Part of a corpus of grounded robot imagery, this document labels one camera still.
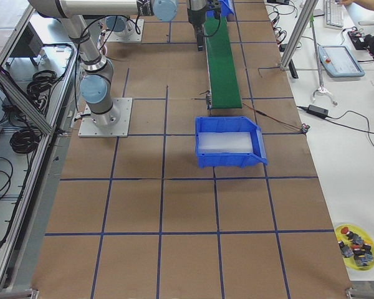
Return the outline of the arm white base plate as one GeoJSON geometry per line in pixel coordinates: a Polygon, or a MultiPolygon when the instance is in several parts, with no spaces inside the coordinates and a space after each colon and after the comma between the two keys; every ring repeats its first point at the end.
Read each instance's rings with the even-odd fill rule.
{"type": "Polygon", "coordinates": [[[127,21],[125,29],[121,32],[111,32],[111,28],[108,28],[104,40],[107,42],[140,43],[143,36],[144,20],[132,19],[132,21],[137,21],[139,32],[136,31],[133,22],[127,21]]]}
{"type": "Polygon", "coordinates": [[[112,109],[103,115],[91,112],[86,105],[79,127],[78,136],[81,138],[112,138],[128,136],[130,127],[130,117],[132,114],[132,98],[112,98],[112,109]]]}

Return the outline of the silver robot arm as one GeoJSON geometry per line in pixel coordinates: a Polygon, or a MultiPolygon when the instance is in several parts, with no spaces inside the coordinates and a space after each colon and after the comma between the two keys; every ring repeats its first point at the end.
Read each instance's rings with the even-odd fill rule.
{"type": "Polygon", "coordinates": [[[87,77],[80,92],[98,126],[115,124],[121,112],[110,95],[113,66],[92,39],[84,16],[156,16],[164,22],[177,15],[178,1],[30,1],[40,14],[59,19],[70,40],[79,47],[87,77]]]}

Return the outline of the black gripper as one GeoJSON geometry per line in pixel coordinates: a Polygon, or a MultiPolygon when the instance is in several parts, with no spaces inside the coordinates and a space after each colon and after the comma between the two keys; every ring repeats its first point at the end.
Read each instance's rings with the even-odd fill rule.
{"type": "Polygon", "coordinates": [[[207,1],[188,0],[187,14],[188,22],[193,26],[196,33],[196,45],[198,51],[203,51],[204,23],[206,21],[207,1]]]}

